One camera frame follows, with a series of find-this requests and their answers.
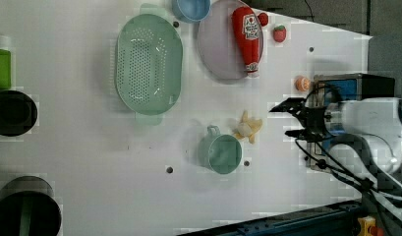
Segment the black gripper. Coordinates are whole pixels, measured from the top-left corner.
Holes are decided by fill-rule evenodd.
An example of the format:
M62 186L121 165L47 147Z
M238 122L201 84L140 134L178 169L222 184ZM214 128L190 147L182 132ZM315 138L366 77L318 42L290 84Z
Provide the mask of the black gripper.
M289 97L270 109L272 113L288 112L295 114L301 111L306 104L303 97ZM305 139L308 142L320 141L327 134L324 123L324 108L305 107L299 114L299 120L305 129L288 130L285 135L295 139Z

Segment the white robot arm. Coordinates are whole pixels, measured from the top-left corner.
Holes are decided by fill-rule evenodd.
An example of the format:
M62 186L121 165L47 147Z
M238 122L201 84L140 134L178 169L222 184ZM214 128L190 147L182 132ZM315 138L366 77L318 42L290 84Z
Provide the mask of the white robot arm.
M316 164L339 181L373 196L402 224L402 99L374 97L342 100L322 106L292 97L270 109L289 113L302 128L286 136L319 147Z

